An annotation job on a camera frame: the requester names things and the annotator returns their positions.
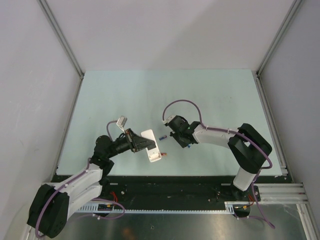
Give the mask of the white remote control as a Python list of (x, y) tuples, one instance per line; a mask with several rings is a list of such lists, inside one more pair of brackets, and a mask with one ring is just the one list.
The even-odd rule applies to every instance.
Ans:
[(149, 161), (151, 163), (159, 161), (162, 158), (162, 155), (159, 150), (157, 140), (155, 138), (155, 134), (154, 134), (153, 130), (148, 129), (148, 130), (142, 131), (141, 137), (151, 141), (150, 146), (146, 147), (146, 153), (147, 153)]

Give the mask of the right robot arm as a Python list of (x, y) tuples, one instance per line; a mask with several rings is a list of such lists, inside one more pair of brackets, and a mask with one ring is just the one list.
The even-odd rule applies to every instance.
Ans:
[(249, 194), (249, 187), (269, 162), (272, 146), (255, 130), (244, 123), (237, 129), (205, 126), (200, 121), (188, 123), (180, 115), (172, 115), (163, 120), (171, 129), (170, 136), (182, 147), (193, 144), (212, 144), (229, 149), (239, 165), (236, 176), (230, 184), (227, 195), (242, 201)]

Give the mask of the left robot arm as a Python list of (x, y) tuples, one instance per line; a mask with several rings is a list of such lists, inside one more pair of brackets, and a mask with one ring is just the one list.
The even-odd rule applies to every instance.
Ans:
[(93, 155), (88, 158), (83, 170), (60, 183), (44, 183), (37, 190), (27, 219), (27, 225), (34, 229), (35, 237), (55, 238), (83, 205), (96, 198), (107, 199), (111, 188), (104, 181), (114, 166), (111, 158), (126, 151), (137, 153), (142, 150), (148, 153), (159, 150), (151, 129), (136, 134), (128, 128), (115, 140), (107, 135), (99, 136)]

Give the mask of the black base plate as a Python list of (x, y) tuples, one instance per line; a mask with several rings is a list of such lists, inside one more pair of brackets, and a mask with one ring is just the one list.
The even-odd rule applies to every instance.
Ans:
[(187, 204), (195, 209), (209, 203), (247, 202), (254, 192), (249, 190), (242, 200), (226, 194), (233, 176), (121, 176), (108, 175), (102, 181), (99, 198), (116, 200), (124, 207), (168, 207), (177, 210)]

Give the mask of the left aluminium frame post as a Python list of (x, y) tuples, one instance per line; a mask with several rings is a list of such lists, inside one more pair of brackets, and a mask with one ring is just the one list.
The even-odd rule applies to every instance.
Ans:
[(65, 52), (67, 58), (69, 59), (71, 65), (73, 66), (74, 70), (76, 71), (77, 75), (82, 80), (84, 77), (84, 72), (74, 54), (74, 51), (72, 50), (70, 44), (68, 43), (67, 38), (65, 37), (65, 34), (62, 31), (62, 28), (60, 27), (49, 3), (47, 0), (37, 0), (36, 1), (41, 8), (44, 16), (46, 17), (50, 27), (52, 28), (57, 40), (59, 41), (63, 51)]

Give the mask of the aluminium frame post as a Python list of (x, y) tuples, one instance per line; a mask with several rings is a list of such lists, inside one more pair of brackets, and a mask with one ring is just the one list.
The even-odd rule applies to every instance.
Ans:
[(37, 0), (36, 1), (41, 8), (44, 16), (46, 17), (50, 27), (52, 28), (57, 40), (59, 41), (63, 51), (65, 52), (67, 58), (69, 59), (71, 65), (73, 66), (74, 70), (76, 71), (77, 75), (82, 80), (84, 77), (84, 72), (74, 54), (74, 51), (72, 50), (70, 44), (68, 43), (67, 38), (65, 37), (65, 34), (62, 31), (62, 28), (60, 27), (49, 3), (47, 0)]
[(286, 13), (279, 29), (277, 30), (266, 54), (264, 55), (261, 63), (259, 64), (257, 70), (255, 71), (256, 75), (259, 77), (264, 69), (266, 68), (267, 64), (271, 60), (272, 56), (274, 55), (275, 51), (277, 50), (278, 46), (280, 45), (281, 41), (285, 37), (286, 33), (288, 32), (291, 24), (293, 23), (296, 15), (300, 11), (302, 5), (304, 4), (304, 0), (294, 0)]

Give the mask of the right aluminium frame post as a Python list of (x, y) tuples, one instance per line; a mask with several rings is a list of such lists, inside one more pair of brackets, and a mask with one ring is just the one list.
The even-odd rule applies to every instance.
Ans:
[(285, 37), (286, 33), (288, 32), (291, 24), (293, 23), (296, 15), (300, 11), (302, 5), (304, 4), (304, 0), (294, 0), (286, 13), (279, 29), (277, 30), (266, 54), (264, 55), (261, 63), (259, 64), (257, 70), (255, 71), (256, 75), (259, 77), (264, 69), (266, 68), (267, 64), (271, 60), (272, 56), (274, 55), (275, 51), (277, 50), (278, 46), (280, 45), (281, 41)]

